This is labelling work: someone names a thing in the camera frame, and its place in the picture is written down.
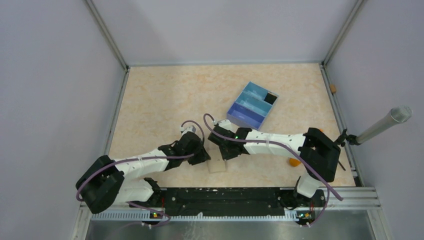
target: light blue compartment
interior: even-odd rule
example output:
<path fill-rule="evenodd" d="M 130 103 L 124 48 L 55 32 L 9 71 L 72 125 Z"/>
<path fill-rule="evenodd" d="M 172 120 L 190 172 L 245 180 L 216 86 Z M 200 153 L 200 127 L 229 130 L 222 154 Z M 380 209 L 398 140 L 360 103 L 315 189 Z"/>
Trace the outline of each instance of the light blue compartment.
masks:
<path fill-rule="evenodd" d="M 265 101 L 268 94 L 276 99 Z M 278 95 L 249 82 L 227 112 L 227 119 L 239 127 L 259 130 L 276 104 Z"/>

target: wall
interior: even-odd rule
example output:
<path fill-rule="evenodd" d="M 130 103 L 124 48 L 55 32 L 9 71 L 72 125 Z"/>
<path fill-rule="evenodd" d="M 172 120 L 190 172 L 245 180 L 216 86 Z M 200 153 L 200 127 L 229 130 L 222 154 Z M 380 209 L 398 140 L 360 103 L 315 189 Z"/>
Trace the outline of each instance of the wall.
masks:
<path fill-rule="evenodd" d="M 93 0 L 129 65 L 320 62 L 356 0 Z"/>
<path fill-rule="evenodd" d="M 69 239 L 123 70 L 81 0 L 2 1 L 0 31 L 0 239 Z"/>
<path fill-rule="evenodd" d="M 354 147 L 394 239 L 421 239 L 424 197 L 424 1 L 370 0 L 328 66 L 353 134 L 398 105 L 408 122 Z"/>

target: gray cylindrical tube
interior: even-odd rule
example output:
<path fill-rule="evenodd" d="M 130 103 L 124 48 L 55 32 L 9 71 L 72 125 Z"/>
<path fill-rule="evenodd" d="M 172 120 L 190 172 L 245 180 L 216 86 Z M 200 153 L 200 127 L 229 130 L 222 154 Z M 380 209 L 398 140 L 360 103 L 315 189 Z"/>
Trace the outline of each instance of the gray cylindrical tube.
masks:
<path fill-rule="evenodd" d="M 406 122 L 412 116 L 412 109 L 409 106 L 401 105 L 392 108 L 388 114 L 372 125 L 370 128 L 361 133 L 356 141 L 358 144 L 363 144 L 367 140 L 377 136 L 394 125 Z"/>

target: blue tray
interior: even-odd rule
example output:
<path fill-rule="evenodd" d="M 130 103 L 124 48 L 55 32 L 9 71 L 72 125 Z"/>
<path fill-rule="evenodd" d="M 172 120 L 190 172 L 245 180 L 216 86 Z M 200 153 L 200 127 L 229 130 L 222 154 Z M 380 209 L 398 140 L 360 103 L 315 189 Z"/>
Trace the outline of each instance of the blue tray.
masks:
<path fill-rule="evenodd" d="M 278 95 L 249 82 L 229 108 L 226 117 L 239 127 L 259 130 Z"/>

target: table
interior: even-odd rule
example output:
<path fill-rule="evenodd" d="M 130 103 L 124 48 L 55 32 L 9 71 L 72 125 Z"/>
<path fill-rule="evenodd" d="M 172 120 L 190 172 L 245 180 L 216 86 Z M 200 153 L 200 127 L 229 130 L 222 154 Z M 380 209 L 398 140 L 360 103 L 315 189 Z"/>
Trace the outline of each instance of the table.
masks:
<path fill-rule="evenodd" d="M 298 134 L 315 127 L 333 140 L 340 134 L 317 63 L 131 67 L 109 156 L 140 155 L 179 140 L 185 120 L 197 121 L 207 137 L 203 114 L 225 119 L 249 81 L 279 95 L 262 132 Z M 210 161 L 223 161 L 208 140 L 205 149 Z M 331 185 L 355 186 L 344 149 L 339 160 L 347 170 L 338 166 Z M 226 171 L 210 173 L 206 162 L 183 162 L 143 177 L 160 187 L 293 187 L 305 172 L 304 166 L 292 167 L 274 155 L 242 155 L 225 164 Z"/>

